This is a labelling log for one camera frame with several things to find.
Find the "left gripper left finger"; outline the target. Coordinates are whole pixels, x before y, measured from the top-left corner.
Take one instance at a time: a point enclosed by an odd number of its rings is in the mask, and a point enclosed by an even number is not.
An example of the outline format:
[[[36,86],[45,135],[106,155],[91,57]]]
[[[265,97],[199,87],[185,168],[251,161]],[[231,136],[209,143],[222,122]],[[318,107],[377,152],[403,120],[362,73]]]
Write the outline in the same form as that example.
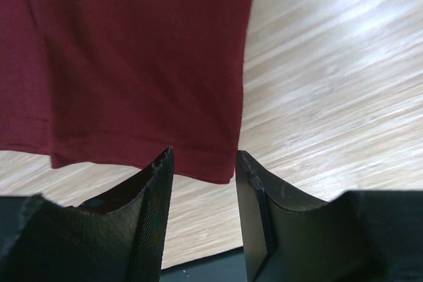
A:
[[[174,153],[79,206],[1,198],[2,281],[158,281]]]

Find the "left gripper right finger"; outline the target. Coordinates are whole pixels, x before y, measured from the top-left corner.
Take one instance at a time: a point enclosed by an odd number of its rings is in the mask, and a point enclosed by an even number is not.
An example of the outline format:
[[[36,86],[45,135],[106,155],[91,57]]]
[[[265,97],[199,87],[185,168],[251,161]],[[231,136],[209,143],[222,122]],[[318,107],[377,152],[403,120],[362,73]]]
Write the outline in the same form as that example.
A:
[[[239,151],[235,181],[249,281],[421,281],[422,192],[309,195]]]

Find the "dark maroon t shirt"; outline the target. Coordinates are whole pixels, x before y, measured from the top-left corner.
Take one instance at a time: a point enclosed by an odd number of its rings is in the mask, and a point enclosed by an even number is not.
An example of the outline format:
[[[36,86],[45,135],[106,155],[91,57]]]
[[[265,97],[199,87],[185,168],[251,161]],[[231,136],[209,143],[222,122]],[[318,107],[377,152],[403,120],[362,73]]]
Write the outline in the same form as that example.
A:
[[[1,149],[233,176],[252,0],[1,0]]]

